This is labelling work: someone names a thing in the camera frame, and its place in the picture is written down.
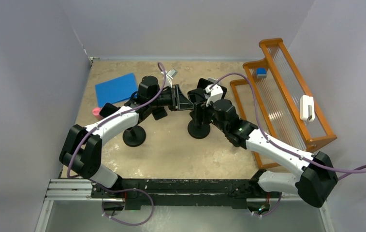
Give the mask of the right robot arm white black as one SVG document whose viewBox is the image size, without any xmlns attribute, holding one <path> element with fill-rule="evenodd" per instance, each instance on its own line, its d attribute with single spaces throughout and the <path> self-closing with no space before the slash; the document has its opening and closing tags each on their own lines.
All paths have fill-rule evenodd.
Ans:
<svg viewBox="0 0 366 232">
<path fill-rule="evenodd" d="M 287 173 L 274 173 L 261 169 L 254 175 L 249 190 L 256 197 L 266 192 L 298 195 L 311 206 L 320 208 L 338 183 L 330 157 L 290 146 L 264 132 L 259 126 L 241 119 L 232 102 L 225 99 L 225 87 L 200 79 L 198 87 L 188 92 L 193 103 L 192 120 L 188 131 L 191 137 L 202 139 L 214 125 L 235 147 L 265 154 Z"/>
</svg>

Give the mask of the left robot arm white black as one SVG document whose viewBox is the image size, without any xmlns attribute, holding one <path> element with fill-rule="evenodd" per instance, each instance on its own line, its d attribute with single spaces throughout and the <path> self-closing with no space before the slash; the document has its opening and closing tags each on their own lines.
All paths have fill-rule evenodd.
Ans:
<svg viewBox="0 0 366 232">
<path fill-rule="evenodd" d="M 160 87 L 156 77 L 145 76 L 138 90 L 122 107 L 107 103 L 102 109 L 102 120 L 85 127 L 72 126 L 59 161 L 69 171 L 101 184 L 104 193 L 115 198 L 122 191 L 121 177 L 102 164 L 103 146 L 120 133 L 123 133 L 127 145 L 141 145 L 146 133 L 139 123 L 150 115 L 155 120 L 166 117 L 166 108 L 170 111 L 192 110 L 193 103 L 182 93 L 178 84 Z"/>
</svg>

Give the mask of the black round-base pole stand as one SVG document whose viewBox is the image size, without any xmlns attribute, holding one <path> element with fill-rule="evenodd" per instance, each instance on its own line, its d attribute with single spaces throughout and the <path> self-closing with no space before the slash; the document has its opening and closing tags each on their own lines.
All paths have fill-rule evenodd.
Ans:
<svg viewBox="0 0 366 232">
<path fill-rule="evenodd" d="M 199 127 L 195 126 L 191 120 L 188 124 L 188 133 L 191 137 L 195 139 L 203 139 L 207 137 L 210 133 L 210 125 L 201 125 Z"/>
</svg>

